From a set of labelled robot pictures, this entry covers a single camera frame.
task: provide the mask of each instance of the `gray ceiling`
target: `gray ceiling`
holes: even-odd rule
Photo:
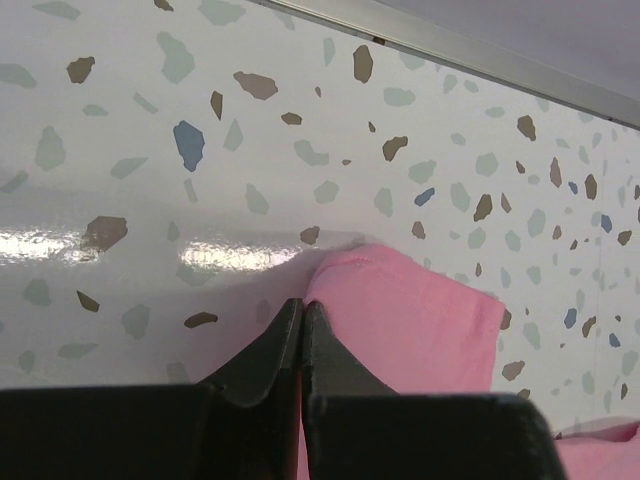
[[[640,0],[377,0],[640,100]]]

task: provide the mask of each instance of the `metal trim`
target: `metal trim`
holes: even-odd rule
[[[640,100],[373,0],[252,1],[640,129]]]

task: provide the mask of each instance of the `glossy surface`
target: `glossy surface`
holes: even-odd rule
[[[134,3],[0,5],[0,385],[197,381],[381,241],[507,305],[495,390],[640,416],[637,132],[252,3]]]

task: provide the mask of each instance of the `pink towel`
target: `pink towel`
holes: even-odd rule
[[[397,392],[491,387],[504,313],[498,300],[375,245],[327,258],[305,303],[314,300],[340,341]],[[626,443],[576,438],[556,445],[571,479],[640,478],[637,435]],[[298,479],[307,480],[304,436],[299,455]]]

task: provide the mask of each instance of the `terrazzo surface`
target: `terrazzo surface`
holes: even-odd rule
[[[494,390],[640,417],[638,132],[252,3],[0,18],[2,387],[198,380],[381,241],[506,304]]]

